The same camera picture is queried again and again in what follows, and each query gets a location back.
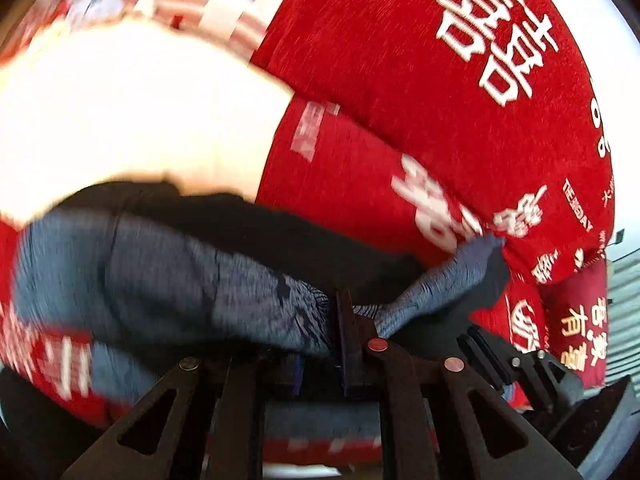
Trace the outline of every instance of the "gray sock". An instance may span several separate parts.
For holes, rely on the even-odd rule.
[[[426,272],[393,303],[355,306],[353,311],[374,320],[380,337],[391,337],[412,319],[439,311],[484,278],[489,256],[504,244],[489,233],[463,244],[453,258]]]

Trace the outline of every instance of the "metal rivet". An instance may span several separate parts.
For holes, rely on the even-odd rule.
[[[185,372],[192,372],[200,365],[200,361],[195,357],[185,357],[180,361],[180,368]]]
[[[384,352],[387,348],[389,348],[389,343],[386,341],[386,339],[375,337],[369,340],[367,346],[372,352]]]
[[[465,369],[465,364],[462,359],[449,357],[444,361],[444,367],[449,370],[449,372],[461,372]]]

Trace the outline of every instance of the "red cushion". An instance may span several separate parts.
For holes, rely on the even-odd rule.
[[[504,17],[484,35],[464,10],[450,10],[461,1],[284,0],[252,62],[341,104],[417,159],[481,222],[509,235],[510,266],[525,278],[554,254],[546,280],[562,280],[578,248],[596,249],[612,232],[610,155],[589,72],[550,0],[482,0]],[[472,12],[482,16],[478,6]],[[549,20],[547,37],[528,32],[536,35],[534,18]],[[494,65],[514,31],[537,63],[519,80]],[[473,41],[474,53],[461,46]],[[485,73],[500,91],[508,80],[513,100],[492,96]]]
[[[306,122],[309,109],[319,118],[315,126]],[[257,203],[384,250],[412,252],[427,266],[484,227],[413,159],[330,110],[294,97],[274,136]],[[546,349],[544,310],[530,281],[514,272],[500,301],[472,316],[521,351]],[[513,405],[524,404],[519,395]]]
[[[581,272],[541,287],[550,352],[582,379],[602,386],[607,356],[607,266],[598,257]]]
[[[7,305],[11,300],[12,265],[18,231],[0,220],[0,304]]]

